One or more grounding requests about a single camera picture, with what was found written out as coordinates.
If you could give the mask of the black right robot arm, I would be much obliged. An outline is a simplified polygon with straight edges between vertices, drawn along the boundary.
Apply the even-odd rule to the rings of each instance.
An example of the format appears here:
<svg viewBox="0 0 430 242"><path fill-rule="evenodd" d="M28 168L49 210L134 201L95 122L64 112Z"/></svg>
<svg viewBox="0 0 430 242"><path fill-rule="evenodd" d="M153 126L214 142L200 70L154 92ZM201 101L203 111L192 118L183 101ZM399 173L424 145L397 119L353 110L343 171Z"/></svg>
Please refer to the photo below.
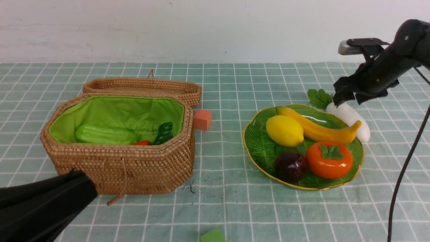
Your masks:
<svg viewBox="0 0 430 242"><path fill-rule="evenodd" d="M388 89L399 84L399 77L408 70L430 65L429 23L409 19L401 24L392 43L376 37L343 40L341 55L364 56L365 62L350 76L334 83L333 102L339 106L356 100L358 104L386 97Z"/></svg>

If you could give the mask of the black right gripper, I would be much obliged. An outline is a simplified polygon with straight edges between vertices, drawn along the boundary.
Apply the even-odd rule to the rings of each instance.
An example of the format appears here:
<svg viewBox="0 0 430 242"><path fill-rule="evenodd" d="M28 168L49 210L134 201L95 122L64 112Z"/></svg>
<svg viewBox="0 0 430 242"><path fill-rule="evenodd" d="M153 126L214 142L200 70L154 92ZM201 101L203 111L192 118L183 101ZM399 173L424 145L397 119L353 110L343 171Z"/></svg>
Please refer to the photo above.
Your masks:
<svg viewBox="0 0 430 242"><path fill-rule="evenodd" d="M418 61L401 55L389 45L378 55L364 54L365 62L350 76L339 78L334 84L335 95L332 101L336 107L356 100L359 105L388 95L388 89L399 84L398 78Z"/></svg>

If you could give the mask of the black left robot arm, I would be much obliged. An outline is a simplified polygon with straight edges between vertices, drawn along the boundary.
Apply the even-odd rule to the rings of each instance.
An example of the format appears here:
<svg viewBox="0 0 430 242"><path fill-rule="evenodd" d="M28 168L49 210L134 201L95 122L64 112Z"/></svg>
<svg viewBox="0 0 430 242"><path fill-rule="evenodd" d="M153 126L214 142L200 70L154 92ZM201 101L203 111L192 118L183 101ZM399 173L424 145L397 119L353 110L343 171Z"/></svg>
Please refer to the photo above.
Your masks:
<svg viewBox="0 0 430 242"><path fill-rule="evenodd" d="M80 170L1 188L0 240L53 242L97 196L95 184Z"/></svg>

